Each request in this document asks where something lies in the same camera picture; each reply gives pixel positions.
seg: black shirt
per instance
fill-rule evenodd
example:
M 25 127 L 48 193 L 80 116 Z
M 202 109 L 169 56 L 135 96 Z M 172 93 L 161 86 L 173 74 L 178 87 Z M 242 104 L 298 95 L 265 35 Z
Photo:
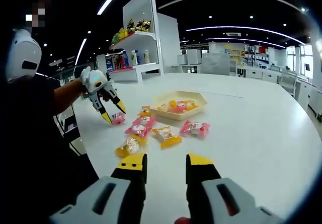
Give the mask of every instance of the black shirt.
M 84 184 L 79 157 L 53 120 L 54 91 L 46 80 L 19 79 L 5 92 L 6 201 L 10 211 L 29 214 L 33 221 L 46 218 L 74 203 L 91 183 Z

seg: white table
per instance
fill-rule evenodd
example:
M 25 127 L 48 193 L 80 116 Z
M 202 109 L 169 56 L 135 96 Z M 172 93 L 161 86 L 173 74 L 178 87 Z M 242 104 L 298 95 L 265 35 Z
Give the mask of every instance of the white table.
M 222 177 L 229 177 L 251 193 L 257 205 L 287 218 L 306 196 L 322 160 L 320 137 L 306 112 L 279 85 L 253 79 L 211 74 L 169 73 L 138 84 L 114 84 L 124 102 L 127 120 L 109 126 L 89 100 L 74 104 L 77 124 L 88 156 L 100 177 L 109 176 L 119 159 L 114 150 L 126 139 L 124 130 L 141 106 L 171 90 L 199 91 L 207 100 L 203 113 L 211 130 L 204 140 L 184 138 L 161 150 L 148 136 L 146 201 L 141 223 L 174 223 L 189 216 L 186 201 L 186 153 L 213 160 Z M 105 103 L 110 114 L 117 112 Z M 161 119 L 156 127 L 182 122 Z

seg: floor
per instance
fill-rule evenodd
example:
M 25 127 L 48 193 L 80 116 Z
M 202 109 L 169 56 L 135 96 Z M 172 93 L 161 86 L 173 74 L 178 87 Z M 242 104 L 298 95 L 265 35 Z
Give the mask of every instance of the floor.
M 310 119 L 312 120 L 314 126 L 317 129 L 318 134 L 320 135 L 321 141 L 322 141 L 322 123 L 318 122 L 318 120 L 315 118 L 315 113 L 312 111 L 311 108 L 307 108 L 306 112 Z

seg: store shelf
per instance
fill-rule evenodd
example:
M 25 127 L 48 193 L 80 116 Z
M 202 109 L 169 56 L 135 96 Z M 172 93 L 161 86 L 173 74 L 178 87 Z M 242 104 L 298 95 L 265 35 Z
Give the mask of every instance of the store shelf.
M 127 37 L 121 39 L 120 41 L 112 44 L 110 49 L 126 49 L 139 44 L 144 41 L 146 37 L 152 37 L 156 40 L 155 33 L 143 32 L 143 31 L 135 31 L 134 33 L 128 35 Z

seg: pink candy wrapper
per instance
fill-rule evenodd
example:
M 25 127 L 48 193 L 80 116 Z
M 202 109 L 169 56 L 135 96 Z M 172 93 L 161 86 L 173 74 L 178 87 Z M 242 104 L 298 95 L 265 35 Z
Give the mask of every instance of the pink candy wrapper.
M 155 119 L 149 116 L 139 117 L 133 125 L 125 131 L 126 134 L 135 134 L 141 138 L 145 138 L 147 133 L 152 129 Z
M 187 133 L 198 135 L 200 137 L 206 136 L 209 131 L 210 124 L 209 123 L 201 123 L 201 122 L 191 122 L 187 120 L 183 127 L 180 130 L 181 135 L 185 135 Z
M 112 115 L 112 125 L 117 125 L 125 121 L 125 114 L 118 112 Z

